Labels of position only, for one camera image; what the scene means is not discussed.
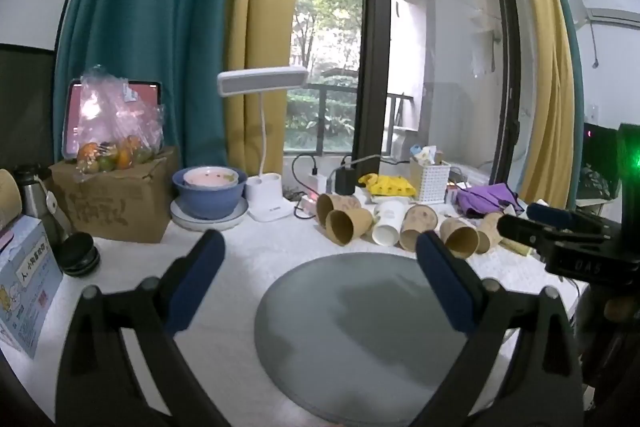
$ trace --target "teal curtain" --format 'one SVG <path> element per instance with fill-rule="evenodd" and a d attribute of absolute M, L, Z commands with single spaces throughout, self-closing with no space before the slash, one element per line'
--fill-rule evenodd
<path fill-rule="evenodd" d="M 574 159 L 571 171 L 571 184 L 569 185 L 569 196 L 566 207 L 573 210 L 575 208 L 575 198 L 578 192 L 578 181 L 580 181 L 580 166 L 582 164 L 582 141 L 584 139 L 584 87 L 582 85 L 582 63 L 580 61 L 580 47 L 578 46 L 578 36 L 575 31 L 574 17 L 571 14 L 569 0 L 560 0 L 562 5 L 562 15 L 566 25 L 567 36 L 569 37 L 569 50 L 571 51 L 571 62 L 574 70 Z"/>
<path fill-rule="evenodd" d="M 222 100 L 225 0 L 69 0 L 53 92 L 54 154 L 61 156 L 68 84 L 100 64 L 162 88 L 164 140 L 188 165 L 226 164 Z"/>

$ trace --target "tissue box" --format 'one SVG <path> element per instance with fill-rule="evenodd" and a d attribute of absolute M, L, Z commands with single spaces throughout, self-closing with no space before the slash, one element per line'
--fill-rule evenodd
<path fill-rule="evenodd" d="M 62 272 L 41 220 L 19 216 L 0 254 L 0 339 L 31 358 Z"/>

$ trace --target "cardboard box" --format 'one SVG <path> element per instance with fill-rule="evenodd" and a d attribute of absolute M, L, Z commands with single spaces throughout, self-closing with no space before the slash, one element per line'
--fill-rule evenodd
<path fill-rule="evenodd" d="M 153 161 L 122 171 L 79 179 L 76 165 L 51 166 L 52 190 L 60 208 L 80 232 L 134 243 L 159 243 L 171 215 L 171 177 L 178 150 L 167 147 Z"/>
<path fill-rule="evenodd" d="M 0 255 L 0 339 L 33 358 L 62 272 L 41 220 L 19 216 L 9 229 L 14 238 Z"/>

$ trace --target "fruit bag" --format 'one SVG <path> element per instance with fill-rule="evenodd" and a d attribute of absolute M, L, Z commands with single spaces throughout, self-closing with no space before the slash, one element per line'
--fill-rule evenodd
<path fill-rule="evenodd" d="M 97 174 L 152 160 L 162 145 L 163 108 L 125 78 L 96 66 L 81 77 L 78 170 Z"/>

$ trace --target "black power adapter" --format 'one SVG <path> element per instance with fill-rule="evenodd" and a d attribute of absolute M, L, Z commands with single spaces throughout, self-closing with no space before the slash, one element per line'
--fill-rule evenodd
<path fill-rule="evenodd" d="M 335 173 L 335 193 L 341 196 L 351 196 L 356 191 L 356 169 L 347 167 L 342 162 L 342 166 Z"/>

